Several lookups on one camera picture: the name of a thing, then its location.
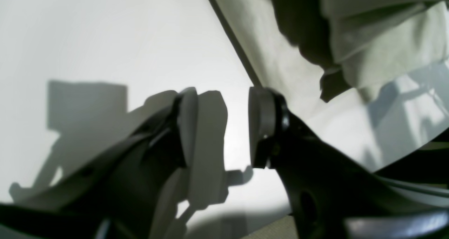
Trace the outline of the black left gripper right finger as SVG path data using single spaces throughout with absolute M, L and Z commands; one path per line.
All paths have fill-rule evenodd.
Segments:
M 280 93 L 250 87 L 253 168 L 274 169 L 301 239 L 447 239 L 448 149 L 372 173 L 322 141 Z

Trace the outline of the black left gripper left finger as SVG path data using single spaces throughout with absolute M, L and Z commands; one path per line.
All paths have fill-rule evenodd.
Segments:
M 162 188 L 191 164 L 194 87 L 56 186 L 1 205 L 1 225 L 43 239 L 147 239 Z

